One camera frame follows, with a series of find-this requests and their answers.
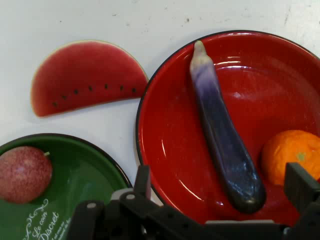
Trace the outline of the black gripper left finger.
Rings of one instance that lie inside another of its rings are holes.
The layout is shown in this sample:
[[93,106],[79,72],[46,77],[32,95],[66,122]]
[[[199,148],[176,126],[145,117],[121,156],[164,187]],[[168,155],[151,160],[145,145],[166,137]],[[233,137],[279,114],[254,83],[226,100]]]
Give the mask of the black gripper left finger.
[[137,169],[133,191],[150,200],[151,188],[150,167],[140,165]]

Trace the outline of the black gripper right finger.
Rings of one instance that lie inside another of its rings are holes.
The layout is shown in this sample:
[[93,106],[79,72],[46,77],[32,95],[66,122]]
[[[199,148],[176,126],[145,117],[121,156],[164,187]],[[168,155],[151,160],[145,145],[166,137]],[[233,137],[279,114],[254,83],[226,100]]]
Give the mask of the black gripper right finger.
[[301,215],[320,217],[320,183],[297,162],[285,166],[284,193]]

